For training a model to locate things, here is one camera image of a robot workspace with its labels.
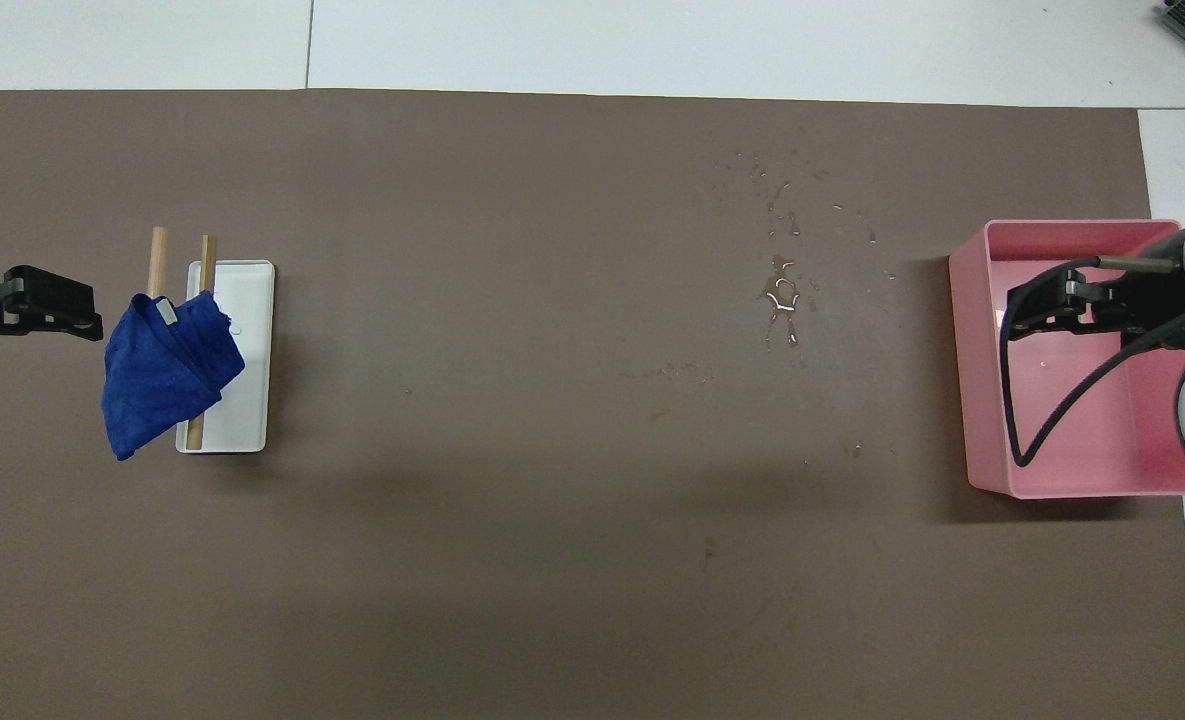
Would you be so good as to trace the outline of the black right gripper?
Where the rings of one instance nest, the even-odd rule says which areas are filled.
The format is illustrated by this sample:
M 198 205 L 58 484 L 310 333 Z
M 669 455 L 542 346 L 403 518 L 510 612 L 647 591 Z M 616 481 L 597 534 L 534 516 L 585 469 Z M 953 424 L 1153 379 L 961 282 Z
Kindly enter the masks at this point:
M 1004 342 L 1040 333 L 1116 333 L 1123 346 L 1185 314 L 1185 270 L 1180 263 L 1167 274 L 1126 272 L 1098 282 L 1103 297 L 1090 304 L 1091 323 L 1082 322 L 1087 300 L 1080 270 L 1046 270 L 1011 290 L 1011 310 L 1004 315 Z

